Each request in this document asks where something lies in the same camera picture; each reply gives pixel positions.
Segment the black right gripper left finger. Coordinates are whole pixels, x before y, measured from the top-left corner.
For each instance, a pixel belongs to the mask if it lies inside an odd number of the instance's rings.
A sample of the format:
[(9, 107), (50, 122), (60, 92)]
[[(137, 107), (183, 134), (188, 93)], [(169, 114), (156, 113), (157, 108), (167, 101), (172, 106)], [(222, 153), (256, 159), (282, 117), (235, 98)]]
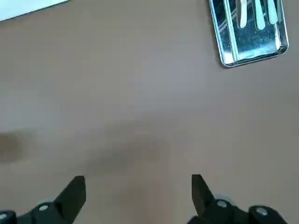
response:
[(85, 177), (74, 177), (51, 202), (37, 205), (29, 212), (17, 216), (13, 210), (2, 210), (2, 224), (72, 224), (86, 202)]

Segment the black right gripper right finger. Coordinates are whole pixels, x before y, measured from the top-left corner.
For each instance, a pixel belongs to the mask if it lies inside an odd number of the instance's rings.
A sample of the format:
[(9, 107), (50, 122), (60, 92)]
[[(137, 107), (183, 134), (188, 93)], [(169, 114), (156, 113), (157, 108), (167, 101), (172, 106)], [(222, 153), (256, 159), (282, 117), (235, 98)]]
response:
[(192, 175), (192, 201), (197, 215), (190, 224), (287, 224), (273, 208), (254, 205), (243, 211), (228, 200), (216, 199), (202, 175)]

